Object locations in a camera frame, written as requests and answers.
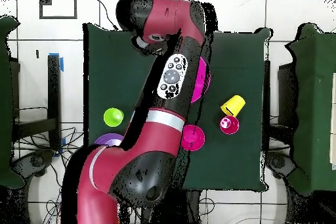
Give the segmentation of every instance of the silver stripe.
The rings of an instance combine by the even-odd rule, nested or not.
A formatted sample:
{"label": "silver stripe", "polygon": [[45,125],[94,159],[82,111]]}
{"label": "silver stripe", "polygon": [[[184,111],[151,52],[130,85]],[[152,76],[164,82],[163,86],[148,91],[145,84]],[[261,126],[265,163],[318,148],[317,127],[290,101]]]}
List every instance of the silver stripe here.
{"label": "silver stripe", "polygon": [[133,111],[133,113],[132,113],[132,117],[131,117],[131,119],[129,120],[130,122],[133,120],[134,114],[135,114],[135,110]]}
{"label": "silver stripe", "polygon": [[121,140],[119,140],[119,139],[112,139],[112,144],[113,144],[114,146],[119,146],[120,143],[121,143]]}
{"label": "silver stripe", "polygon": [[136,38],[136,43],[138,43],[138,46],[141,48],[146,48],[148,43],[143,41],[141,37]]}
{"label": "silver stripe", "polygon": [[97,160],[97,158],[99,157],[99,155],[102,153],[103,150],[106,149],[106,146],[105,147],[102,147],[96,154],[95,156],[93,157],[92,159],[92,162],[90,164],[90,169],[89,169],[89,177],[90,177],[90,181],[92,183],[92,185],[97,189],[96,185],[95,185],[95,182],[93,181],[93,167],[95,166],[95,162]]}
{"label": "silver stripe", "polygon": [[184,125],[184,120],[181,118],[159,110],[149,110],[146,122],[162,123],[169,127],[173,127],[180,132],[182,132]]}

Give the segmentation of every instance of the dark green tabletop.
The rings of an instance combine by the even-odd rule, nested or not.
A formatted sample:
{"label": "dark green tabletop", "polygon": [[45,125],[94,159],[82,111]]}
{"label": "dark green tabletop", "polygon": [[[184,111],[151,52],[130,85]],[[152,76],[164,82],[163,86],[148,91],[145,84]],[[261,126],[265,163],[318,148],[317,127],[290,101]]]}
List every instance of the dark green tabletop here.
{"label": "dark green tabletop", "polygon": [[[89,112],[85,117],[89,121],[89,144],[93,144],[105,133],[124,134],[154,57],[136,52],[128,33],[105,31],[92,24],[87,27]],[[177,158],[175,178],[179,169],[188,167],[185,189],[265,189],[260,181],[260,156],[264,44],[269,37],[267,28],[255,34],[215,33],[211,84],[203,103],[195,102],[187,119],[192,124],[198,121],[205,144],[189,157],[180,150]],[[239,131],[225,135],[219,128],[225,116],[220,106],[234,95],[241,95],[246,105],[237,117]],[[118,127],[108,127],[103,121],[104,111],[111,107],[125,114]]]}
{"label": "dark green tabletop", "polygon": [[288,181],[306,195],[315,190],[336,190],[336,170],[329,159],[336,34],[325,34],[314,24],[304,24],[300,31],[298,40],[289,45],[299,84],[299,126],[293,151],[298,168]]}

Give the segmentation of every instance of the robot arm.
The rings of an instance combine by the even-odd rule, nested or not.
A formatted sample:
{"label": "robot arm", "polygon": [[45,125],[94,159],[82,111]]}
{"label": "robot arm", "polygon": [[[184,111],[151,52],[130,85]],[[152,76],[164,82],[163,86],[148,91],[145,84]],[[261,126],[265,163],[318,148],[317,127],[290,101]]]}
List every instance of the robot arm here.
{"label": "robot arm", "polygon": [[120,0],[116,15],[136,48],[167,42],[167,51],[154,61],[120,146],[89,154],[78,186],[78,224],[113,224],[116,200],[149,208],[165,196],[204,40],[203,9],[193,1]]}

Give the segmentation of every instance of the floor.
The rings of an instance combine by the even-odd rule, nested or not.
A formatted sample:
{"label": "floor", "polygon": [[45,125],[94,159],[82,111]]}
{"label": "floor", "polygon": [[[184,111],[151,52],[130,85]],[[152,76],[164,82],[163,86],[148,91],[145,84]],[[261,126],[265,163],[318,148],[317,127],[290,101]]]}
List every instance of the floor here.
{"label": "floor", "polygon": [[[117,24],[115,7],[118,0],[101,1],[106,6],[110,20]],[[304,22],[316,23],[324,32],[336,29],[335,0],[196,1],[209,2],[215,6],[220,31],[254,32],[260,27],[274,30],[269,45],[273,116],[278,115],[278,66],[292,61],[284,45],[295,38],[297,28]],[[11,32],[8,39],[11,55],[18,57],[21,63],[20,107],[47,106],[47,55],[59,53],[64,58],[64,71],[61,72],[63,137],[72,132],[75,137],[80,136],[83,132],[82,23],[91,22],[112,30],[104,7],[97,0],[77,0],[77,19],[39,19],[39,0],[1,0],[1,14],[15,16],[20,22],[18,29]],[[73,15],[74,0],[52,0],[52,5],[43,6],[43,16]],[[45,109],[20,112],[21,121],[45,117]],[[81,146],[82,138],[73,144]],[[37,139],[36,142],[43,143],[43,140]],[[279,143],[271,142],[271,146],[279,146]],[[16,158],[29,152],[31,146],[24,143],[20,141],[20,144],[15,145]],[[46,175],[34,178],[31,183],[29,205],[33,224],[46,224],[48,213],[53,213],[50,212],[53,202],[60,201],[57,182],[62,184],[64,166],[60,157],[54,157],[52,165],[57,172],[57,181],[54,170],[48,168]],[[204,191],[202,198],[206,199],[199,205],[202,224],[284,224],[287,204],[284,182],[273,178],[267,169],[262,177],[269,186],[262,193]],[[48,224],[56,224],[55,221],[52,219]]]}

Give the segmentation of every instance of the pink cup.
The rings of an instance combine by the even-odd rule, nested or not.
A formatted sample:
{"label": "pink cup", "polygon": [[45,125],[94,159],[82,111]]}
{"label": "pink cup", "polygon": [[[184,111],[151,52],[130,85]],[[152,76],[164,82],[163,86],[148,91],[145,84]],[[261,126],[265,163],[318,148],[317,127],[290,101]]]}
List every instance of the pink cup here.
{"label": "pink cup", "polygon": [[196,125],[185,125],[182,132],[181,146],[184,150],[199,150],[205,142],[204,132]]}
{"label": "pink cup", "polygon": [[200,99],[200,97],[202,96],[202,91],[203,91],[204,85],[206,85],[205,91],[209,88],[210,77],[211,76],[209,76],[209,79],[207,79],[207,81],[205,82],[206,71],[207,71],[207,64],[205,63],[204,59],[202,57],[200,57],[199,58],[198,72],[197,72],[197,76],[196,76],[196,82],[195,82],[194,92],[192,94],[192,102],[191,103],[194,103],[195,101]]}
{"label": "pink cup", "polygon": [[228,135],[234,134],[239,129],[239,121],[233,116],[225,116],[219,123],[220,130]]}

